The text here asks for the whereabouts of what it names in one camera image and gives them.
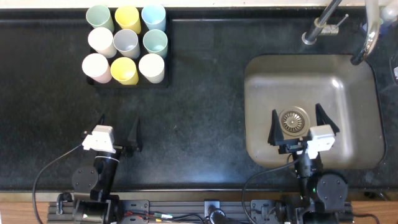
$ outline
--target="black countertop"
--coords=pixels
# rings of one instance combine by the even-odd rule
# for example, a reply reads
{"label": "black countertop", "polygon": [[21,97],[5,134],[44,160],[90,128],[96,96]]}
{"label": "black countertop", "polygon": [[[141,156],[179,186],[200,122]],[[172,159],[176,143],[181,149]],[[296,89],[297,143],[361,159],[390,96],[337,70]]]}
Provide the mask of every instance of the black countertop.
{"label": "black countertop", "polygon": [[[144,149],[122,158],[114,191],[236,189],[264,170],[246,152],[244,69],[262,54],[352,54],[364,43],[363,8],[333,37],[304,45],[319,9],[168,9],[172,51],[166,89],[98,89],[81,62],[90,53],[84,10],[2,11],[0,16],[0,190],[30,190],[48,162],[81,143],[80,133],[106,114],[122,133],[141,119]],[[353,189],[398,188],[398,87],[392,68],[398,29],[377,42],[375,72],[386,158],[369,170],[342,170]],[[75,169],[92,164],[80,150],[42,175],[40,190],[70,190]],[[260,178],[267,190],[298,190],[287,170]]]}

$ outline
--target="faucet handle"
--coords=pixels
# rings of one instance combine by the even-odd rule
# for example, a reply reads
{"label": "faucet handle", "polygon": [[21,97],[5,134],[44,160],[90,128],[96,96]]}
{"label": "faucet handle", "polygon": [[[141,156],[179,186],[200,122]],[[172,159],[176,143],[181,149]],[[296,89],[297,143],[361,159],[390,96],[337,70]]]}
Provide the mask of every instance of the faucet handle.
{"label": "faucet handle", "polygon": [[321,33],[319,35],[337,35],[338,34],[338,27],[348,18],[348,14],[345,15],[342,20],[340,20],[337,25],[325,25],[325,27],[322,29]]}

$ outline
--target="wooden floor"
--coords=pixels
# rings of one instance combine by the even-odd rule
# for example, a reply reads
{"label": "wooden floor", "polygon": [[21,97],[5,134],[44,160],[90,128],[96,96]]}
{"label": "wooden floor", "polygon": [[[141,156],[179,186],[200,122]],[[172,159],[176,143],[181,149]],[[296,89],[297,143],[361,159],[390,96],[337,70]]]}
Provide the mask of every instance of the wooden floor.
{"label": "wooden floor", "polygon": [[[37,208],[45,223],[47,202],[39,202]],[[398,202],[353,202],[355,213],[372,213],[382,224],[398,224]],[[31,202],[0,202],[0,224],[37,224]],[[374,224],[373,218],[355,218],[355,223]]]}

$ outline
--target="faucet base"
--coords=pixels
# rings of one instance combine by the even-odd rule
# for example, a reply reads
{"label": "faucet base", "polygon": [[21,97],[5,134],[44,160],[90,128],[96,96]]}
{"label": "faucet base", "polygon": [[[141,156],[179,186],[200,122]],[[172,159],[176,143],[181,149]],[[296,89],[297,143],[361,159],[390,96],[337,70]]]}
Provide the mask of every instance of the faucet base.
{"label": "faucet base", "polygon": [[304,32],[303,35],[301,36],[301,39],[303,40],[304,44],[307,44],[307,45],[313,45],[313,44],[315,44],[315,42],[317,41],[317,39],[315,39],[314,41],[308,41],[308,40],[305,38],[305,34],[306,34],[306,33],[307,33],[307,32]]}

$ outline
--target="white wall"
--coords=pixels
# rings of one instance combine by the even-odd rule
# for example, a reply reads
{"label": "white wall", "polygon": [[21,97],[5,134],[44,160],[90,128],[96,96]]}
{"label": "white wall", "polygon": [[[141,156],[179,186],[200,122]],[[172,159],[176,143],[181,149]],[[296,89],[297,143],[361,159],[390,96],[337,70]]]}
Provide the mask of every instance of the white wall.
{"label": "white wall", "polygon": [[[331,0],[0,0],[0,8],[87,8],[96,4],[108,7],[163,4],[167,7],[238,6],[326,6]],[[379,0],[385,6],[391,0]],[[343,0],[340,6],[363,6],[364,0]]]}

